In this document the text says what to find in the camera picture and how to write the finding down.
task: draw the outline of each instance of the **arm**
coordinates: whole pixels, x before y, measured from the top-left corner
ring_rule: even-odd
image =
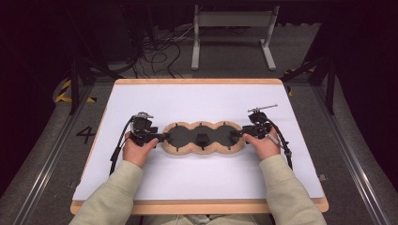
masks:
[[[273,128],[270,132],[277,137]],[[262,159],[260,163],[267,188],[267,202],[276,224],[326,224],[306,189],[281,156],[281,149],[268,138],[244,135]]]
[[[143,176],[142,167],[147,154],[157,143],[158,140],[154,139],[139,147],[127,139],[123,147],[123,161],[84,202],[70,224],[126,224],[131,214],[132,197]]]

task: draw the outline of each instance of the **white surface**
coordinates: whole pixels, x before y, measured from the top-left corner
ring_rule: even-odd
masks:
[[[264,113],[290,142],[294,173],[311,198],[324,192],[281,84],[135,84],[115,85],[102,118],[91,158],[73,196],[84,201],[108,178],[110,157],[126,122],[133,114],[154,115],[159,132],[178,121],[194,123],[233,121],[249,125],[247,110],[277,103]],[[260,160],[252,146],[233,155],[172,156],[161,144],[153,149],[144,167],[144,178],[135,200],[265,199]]]

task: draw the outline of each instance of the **hand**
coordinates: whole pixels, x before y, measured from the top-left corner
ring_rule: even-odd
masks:
[[[281,141],[278,138],[275,128],[273,127],[269,132],[275,139],[278,140],[279,144],[275,144],[270,138],[256,139],[250,134],[243,134],[243,139],[254,146],[257,151],[257,155],[261,160],[266,158],[279,155],[281,153]]]
[[[144,167],[147,155],[150,150],[152,150],[156,144],[158,144],[158,139],[153,139],[144,146],[140,147],[132,139],[129,138],[130,132],[125,134],[125,145],[123,147],[123,160],[132,162],[140,168]]]

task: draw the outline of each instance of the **sleeve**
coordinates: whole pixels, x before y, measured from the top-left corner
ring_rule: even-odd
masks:
[[[70,224],[126,224],[132,209],[132,197],[143,171],[122,161],[108,180],[83,203]]]
[[[276,224],[326,224],[283,156],[268,157],[260,167],[266,181],[268,206]]]

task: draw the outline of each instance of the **gray carpet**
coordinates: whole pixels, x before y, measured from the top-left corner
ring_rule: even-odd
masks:
[[[193,78],[281,77],[285,70],[296,68],[301,64],[317,29],[317,25],[275,28],[270,49],[277,66],[276,71],[267,69],[265,58],[257,42],[261,37],[261,31],[258,29],[249,29],[240,35],[220,29],[206,31],[201,36],[201,61],[197,71],[191,71],[192,42],[190,40],[180,42],[181,55],[172,65],[172,70],[174,74],[179,73],[183,77]],[[155,70],[163,69],[162,71],[153,73],[151,64],[142,60],[143,66],[137,65],[140,75],[152,78],[170,77],[166,69],[177,56],[177,47],[172,46],[165,53],[167,53],[167,60],[154,64]],[[154,53],[149,53],[147,59],[151,59],[152,55]],[[135,77],[131,69],[123,75]],[[327,122],[327,115],[322,113],[321,106],[315,99],[313,88],[303,82],[305,78],[306,76],[303,75],[289,83],[293,89],[293,96],[290,97],[290,100],[313,158],[314,166],[319,174],[324,174],[328,178],[326,181],[322,181],[330,205],[329,211],[324,214],[327,223],[374,224],[340,154],[339,145]],[[69,186],[73,186],[72,182],[80,179],[91,143],[94,140],[91,137],[88,143],[84,143],[84,137],[76,136],[76,134],[88,126],[93,128],[93,132],[97,131],[111,90],[111,82],[96,83],[90,96],[97,98],[98,101],[84,104],[71,129],[68,144],[58,160],[28,224],[68,224],[72,219],[73,215],[70,213],[69,207],[74,188]],[[353,146],[390,223],[398,224],[397,192],[381,172],[362,139],[339,86],[336,87],[335,97],[335,116],[342,132]],[[48,126],[1,199],[0,224],[12,224],[17,217],[23,201],[54,146],[57,135],[69,117],[69,109],[69,103],[59,102],[56,104]],[[137,224],[137,219],[137,217],[131,217],[129,224]]]

